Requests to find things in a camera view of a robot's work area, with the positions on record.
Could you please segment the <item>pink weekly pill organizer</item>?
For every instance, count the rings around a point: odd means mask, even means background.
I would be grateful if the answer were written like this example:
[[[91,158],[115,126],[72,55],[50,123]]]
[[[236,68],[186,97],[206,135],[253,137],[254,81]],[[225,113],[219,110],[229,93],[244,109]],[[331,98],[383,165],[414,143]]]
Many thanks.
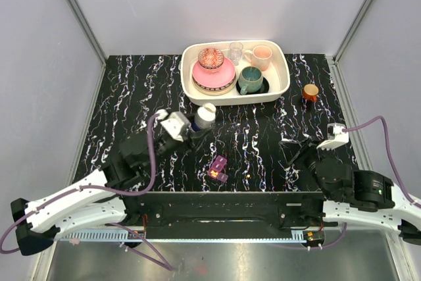
[[[210,168],[207,171],[208,176],[210,176],[214,180],[218,180],[222,183],[227,182],[228,175],[224,173],[224,169],[226,167],[227,160],[221,156],[217,156],[213,163],[211,164]]]

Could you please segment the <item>white pill bottle blue label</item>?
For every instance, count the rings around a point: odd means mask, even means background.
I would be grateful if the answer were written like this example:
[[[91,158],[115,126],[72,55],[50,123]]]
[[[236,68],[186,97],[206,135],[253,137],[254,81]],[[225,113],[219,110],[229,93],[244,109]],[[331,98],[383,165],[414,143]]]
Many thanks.
[[[201,105],[195,113],[192,128],[195,131],[209,129],[216,120],[216,106],[212,103]]]

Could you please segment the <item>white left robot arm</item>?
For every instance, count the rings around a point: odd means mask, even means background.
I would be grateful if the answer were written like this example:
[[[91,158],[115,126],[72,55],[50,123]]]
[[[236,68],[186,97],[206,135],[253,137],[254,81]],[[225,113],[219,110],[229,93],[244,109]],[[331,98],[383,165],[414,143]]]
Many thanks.
[[[71,186],[37,201],[23,198],[11,203],[18,244],[23,256],[40,253],[70,232],[92,226],[124,222],[136,225],[142,210],[134,200],[155,184],[157,161],[181,149],[196,151],[210,129],[182,128],[170,133],[163,128],[135,132],[100,169]]]

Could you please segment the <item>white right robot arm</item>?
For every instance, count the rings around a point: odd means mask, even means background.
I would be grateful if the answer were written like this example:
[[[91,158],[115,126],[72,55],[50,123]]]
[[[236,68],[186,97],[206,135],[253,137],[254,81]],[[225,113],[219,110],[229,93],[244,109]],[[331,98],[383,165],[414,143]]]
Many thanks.
[[[304,225],[313,226],[322,219],[370,226],[420,245],[420,208],[391,179],[324,154],[316,140],[281,141],[280,147],[288,165],[311,176],[324,195],[321,207],[308,203],[299,209]]]

